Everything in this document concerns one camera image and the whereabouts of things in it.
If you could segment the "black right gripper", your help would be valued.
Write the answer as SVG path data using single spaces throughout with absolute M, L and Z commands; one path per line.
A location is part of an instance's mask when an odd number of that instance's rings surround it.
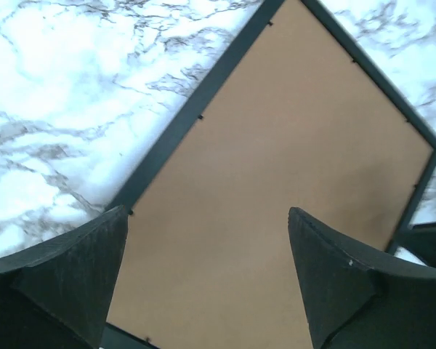
M 436 222 L 418 224 L 400 231 L 397 243 L 428 266 L 436 268 Z

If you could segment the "brown backing board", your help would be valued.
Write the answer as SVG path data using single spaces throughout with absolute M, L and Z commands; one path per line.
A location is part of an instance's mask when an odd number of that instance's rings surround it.
M 385 248 L 430 147 L 286 1 L 145 191 L 108 316 L 160 348 L 310 348 L 300 207 Z

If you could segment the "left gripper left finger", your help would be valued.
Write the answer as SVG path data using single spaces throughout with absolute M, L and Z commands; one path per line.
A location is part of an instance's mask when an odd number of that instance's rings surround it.
M 128 234 L 117 206 L 0 258 L 0 348 L 98 348 Z

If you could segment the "black picture frame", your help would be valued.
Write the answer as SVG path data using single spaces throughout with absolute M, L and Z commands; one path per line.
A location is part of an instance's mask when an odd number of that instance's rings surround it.
M 436 1 L 299 2 L 430 147 L 427 162 L 383 248 L 409 258 L 410 253 L 396 245 L 396 233 L 436 222 Z M 187 109 L 175 118 L 174 128 L 179 133 L 169 159 L 203 120 L 211 101 L 201 111 Z M 132 205 L 131 217 L 169 159 L 159 166 L 152 161 L 144 164 L 122 193 Z

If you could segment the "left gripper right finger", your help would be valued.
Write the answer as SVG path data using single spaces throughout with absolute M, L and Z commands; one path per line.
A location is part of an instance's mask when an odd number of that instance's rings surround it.
M 299 207 L 288 234 L 314 348 L 436 348 L 436 268 L 401 260 Z

